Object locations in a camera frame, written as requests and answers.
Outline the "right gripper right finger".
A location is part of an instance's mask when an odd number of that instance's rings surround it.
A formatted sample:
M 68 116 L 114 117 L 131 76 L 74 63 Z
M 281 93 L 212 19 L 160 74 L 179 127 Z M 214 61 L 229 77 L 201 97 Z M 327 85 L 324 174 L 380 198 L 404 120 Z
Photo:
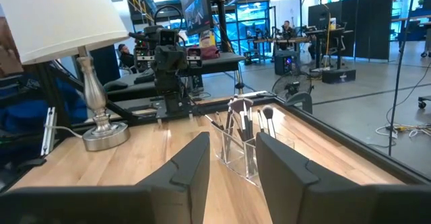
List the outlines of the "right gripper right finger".
M 273 223 L 369 223 L 363 186 L 266 133 L 258 133 L 259 178 Z

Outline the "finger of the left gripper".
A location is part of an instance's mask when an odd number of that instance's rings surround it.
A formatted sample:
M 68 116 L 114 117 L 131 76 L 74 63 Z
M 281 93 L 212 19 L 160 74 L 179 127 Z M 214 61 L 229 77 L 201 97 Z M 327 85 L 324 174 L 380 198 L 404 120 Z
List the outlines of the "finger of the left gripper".
M 174 46 L 172 49 L 172 70 L 187 68 L 187 51 L 185 47 Z
M 170 68 L 168 56 L 170 53 L 170 45 L 157 46 L 155 48 L 155 65 L 157 70 L 167 71 Z

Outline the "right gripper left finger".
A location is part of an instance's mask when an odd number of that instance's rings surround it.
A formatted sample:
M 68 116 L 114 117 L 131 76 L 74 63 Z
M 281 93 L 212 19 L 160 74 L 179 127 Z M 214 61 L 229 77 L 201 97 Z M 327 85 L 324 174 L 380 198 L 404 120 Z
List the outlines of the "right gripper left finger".
M 148 189 L 156 223 L 202 223 L 210 173 L 210 138 L 199 133 L 137 183 Z

